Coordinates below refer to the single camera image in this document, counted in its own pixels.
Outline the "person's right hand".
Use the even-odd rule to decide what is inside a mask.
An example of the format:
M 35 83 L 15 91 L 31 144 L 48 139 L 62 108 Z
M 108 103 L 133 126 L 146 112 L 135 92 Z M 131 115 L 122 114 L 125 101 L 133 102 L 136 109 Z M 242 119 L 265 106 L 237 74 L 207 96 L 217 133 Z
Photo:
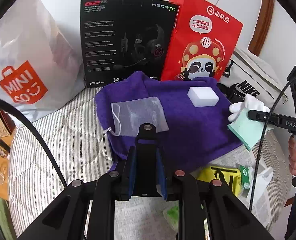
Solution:
M 296 140 L 294 136 L 290 136 L 289 138 L 288 151 L 289 171 L 292 176 L 296 176 Z

